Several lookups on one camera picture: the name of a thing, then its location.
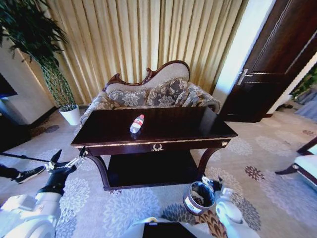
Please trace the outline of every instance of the plastic water bottle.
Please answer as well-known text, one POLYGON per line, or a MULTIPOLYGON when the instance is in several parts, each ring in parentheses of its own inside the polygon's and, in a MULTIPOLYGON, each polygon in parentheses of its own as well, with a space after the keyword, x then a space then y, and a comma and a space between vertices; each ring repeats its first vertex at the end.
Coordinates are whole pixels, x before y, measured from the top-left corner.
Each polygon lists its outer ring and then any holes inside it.
POLYGON ((134 122, 132 123, 132 125, 130 126, 130 132, 131 133, 137 133, 144 121, 144 115, 141 114, 139 115, 137 118, 135 118, 134 122))

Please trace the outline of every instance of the chair leg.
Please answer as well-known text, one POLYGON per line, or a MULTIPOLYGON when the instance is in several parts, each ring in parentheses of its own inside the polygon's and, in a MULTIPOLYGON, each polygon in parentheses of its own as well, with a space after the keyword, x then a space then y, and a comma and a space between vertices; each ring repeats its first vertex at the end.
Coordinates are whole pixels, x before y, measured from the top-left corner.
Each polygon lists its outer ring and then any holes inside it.
POLYGON ((282 170, 282 171, 277 171, 275 172, 277 175, 289 175, 289 174, 293 174, 297 171, 298 169, 298 165, 297 164, 292 164, 291 166, 289 166, 287 169, 282 170))

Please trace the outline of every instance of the white wall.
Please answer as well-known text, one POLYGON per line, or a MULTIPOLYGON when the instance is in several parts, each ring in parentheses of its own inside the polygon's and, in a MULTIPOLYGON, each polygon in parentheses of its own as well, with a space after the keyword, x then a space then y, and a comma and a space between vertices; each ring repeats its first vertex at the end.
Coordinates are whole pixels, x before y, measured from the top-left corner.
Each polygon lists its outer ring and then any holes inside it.
POLYGON ((9 46, 4 40, 0 48, 0 72, 18 95, 1 99, 0 109, 18 124, 31 124, 54 105, 29 65, 21 62, 22 54, 17 51, 12 59, 9 46))
POLYGON ((274 3, 275 0, 249 0, 212 94, 222 105, 230 94, 274 3))
POLYGON ((296 85, 302 80, 302 78, 308 73, 308 71, 317 63, 317 53, 310 59, 310 61, 305 65, 305 67, 300 71, 300 73, 296 76, 296 78, 291 82, 291 84, 287 87, 284 93, 277 99, 274 105, 268 110, 268 114, 272 114, 278 108, 278 106, 286 103, 291 96, 289 95, 296 85))

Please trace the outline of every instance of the bamboo plant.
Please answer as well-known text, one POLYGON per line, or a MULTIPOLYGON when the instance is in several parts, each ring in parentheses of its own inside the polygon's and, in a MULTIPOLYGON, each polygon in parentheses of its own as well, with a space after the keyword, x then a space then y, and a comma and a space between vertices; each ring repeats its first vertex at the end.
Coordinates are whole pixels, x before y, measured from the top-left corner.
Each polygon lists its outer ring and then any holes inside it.
POLYGON ((9 48, 13 57, 19 49, 29 56, 30 62, 35 60, 59 110, 71 111, 76 108, 76 103, 54 57, 54 53, 62 52, 57 42, 67 43, 67 39, 56 22, 39 9, 40 3, 47 6, 43 0, 0 1, 0 46, 4 38, 9 38, 13 42, 9 48))

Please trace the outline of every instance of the table drawer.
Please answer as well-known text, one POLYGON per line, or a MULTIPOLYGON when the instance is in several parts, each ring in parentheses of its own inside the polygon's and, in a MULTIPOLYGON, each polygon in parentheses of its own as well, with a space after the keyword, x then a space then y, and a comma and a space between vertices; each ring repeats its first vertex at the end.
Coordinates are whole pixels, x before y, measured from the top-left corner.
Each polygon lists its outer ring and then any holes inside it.
POLYGON ((116 155, 147 153, 164 150, 189 150, 202 148, 223 148, 226 147, 230 138, 208 139, 208 140, 186 140, 186 141, 161 141, 146 143, 129 143, 123 145, 96 145, 86 146, 92 155, 116 155))

